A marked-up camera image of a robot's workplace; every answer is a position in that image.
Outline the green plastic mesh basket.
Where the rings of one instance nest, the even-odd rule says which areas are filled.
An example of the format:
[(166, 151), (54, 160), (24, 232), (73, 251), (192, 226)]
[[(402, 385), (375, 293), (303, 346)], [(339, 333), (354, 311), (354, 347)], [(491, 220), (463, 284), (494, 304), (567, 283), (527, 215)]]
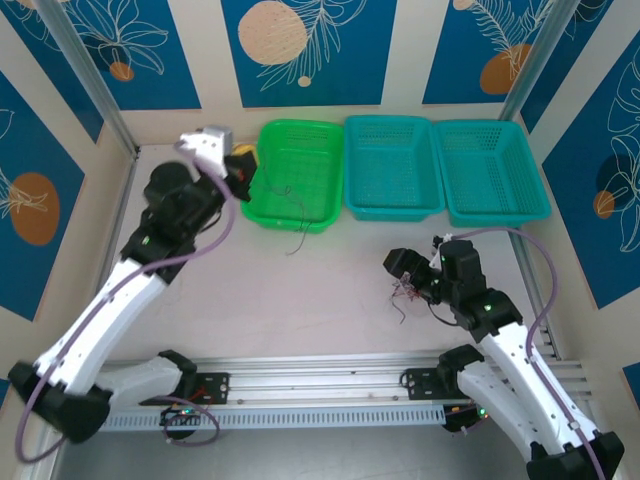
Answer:
[(281, 119), (262, 128), (258, 170), (245, 217), (268, 229), (319, 234), (339, 217), (344, 130), (329, 122)]

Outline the small circuit board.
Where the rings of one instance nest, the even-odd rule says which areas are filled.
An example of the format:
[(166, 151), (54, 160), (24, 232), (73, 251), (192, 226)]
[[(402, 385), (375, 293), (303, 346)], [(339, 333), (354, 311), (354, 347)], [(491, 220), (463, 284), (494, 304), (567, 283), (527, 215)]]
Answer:
[(488, 418), (486, 410), (476, 405), (446, 407), (443, 428), (450, 433), (466, 435)]
[(160, 413), (161, 427), (199, 426), (206, 419), (202, 413), (192, 407), (170, 406)]

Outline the teal plastic mesh basket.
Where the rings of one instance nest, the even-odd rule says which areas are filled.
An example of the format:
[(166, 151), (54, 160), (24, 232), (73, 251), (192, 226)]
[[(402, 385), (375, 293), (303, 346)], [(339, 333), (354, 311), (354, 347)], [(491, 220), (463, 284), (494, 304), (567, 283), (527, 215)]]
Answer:
[(451, 120), (434, 126), (450, 223), (520, 227), (551, 206), (522, 128), (510, 121)]
[(344, 124), (344, 200), (360, 221), (421, 222), (446, 206), (434, 125), (355, 115)]

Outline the clear plastic pole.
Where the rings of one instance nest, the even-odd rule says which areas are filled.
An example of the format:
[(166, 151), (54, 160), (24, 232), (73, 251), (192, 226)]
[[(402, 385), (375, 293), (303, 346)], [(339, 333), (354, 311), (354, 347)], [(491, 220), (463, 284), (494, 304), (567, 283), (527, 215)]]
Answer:
[(580, 2), (581, 0), (554, 0), (549, 16), (541, 26), (524, 66), (505, 98), (498, 120), (513, 121), (520, 112)]

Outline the aluminium table side rail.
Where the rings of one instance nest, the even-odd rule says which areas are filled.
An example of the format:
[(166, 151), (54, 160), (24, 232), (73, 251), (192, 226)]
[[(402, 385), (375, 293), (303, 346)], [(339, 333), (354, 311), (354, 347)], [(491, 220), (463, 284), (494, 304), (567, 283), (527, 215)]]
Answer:
[[(533, 242), (514, 233), (509, 233), (509, 238), (534, 317), (537, 317), (550, 299), (551, 286), (548, 282), (551, 278), (548, 264)], [(547, 313), (537, 328), (534, 342), (547, 361), (556, 362), (562, 359), (562, 355), (549, 325), (550, 319), (550, 313)]]
[(137, 149), (134, 156), (132, 157), (131, 166), (129, 167), (124, 186), (122, 188), (122, 191), (120, 192), (120, 196), (116, 205), (115, 215), (111, 225), (111, 230), (109, 233), (108, 243), (107, 243), (104, 258), (103, 258), (103, 263), (101, 268), (102, 276), (107, 275), (110, 272), (112, 260), (115, 254), (116, 245), (117, 245), (117, 241), (118, 241), (120, 230), (121, 230), (122, 221), (124, 219), (133, 180), (136, 174), (139, 156), (140, 156), (140, 149)]

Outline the aluminium frame post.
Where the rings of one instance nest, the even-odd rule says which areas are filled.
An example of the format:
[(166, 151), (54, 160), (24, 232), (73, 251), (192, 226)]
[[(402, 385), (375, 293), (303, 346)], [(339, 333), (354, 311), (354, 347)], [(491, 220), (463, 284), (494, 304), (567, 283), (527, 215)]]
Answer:
[(116, 140), (134, 159), (139, 145), (88, 50), (57, 0), (33, 0), (45, 26)]

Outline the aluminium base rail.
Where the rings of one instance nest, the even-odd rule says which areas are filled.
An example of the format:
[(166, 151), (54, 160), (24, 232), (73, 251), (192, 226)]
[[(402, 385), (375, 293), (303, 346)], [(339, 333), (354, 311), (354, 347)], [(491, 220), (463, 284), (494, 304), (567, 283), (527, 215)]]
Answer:
[(438, 351), (198, 359), (200, 372), (228, 373), (229, 407), (286, 408), (406, 403), (409, 368), (432, 368)]

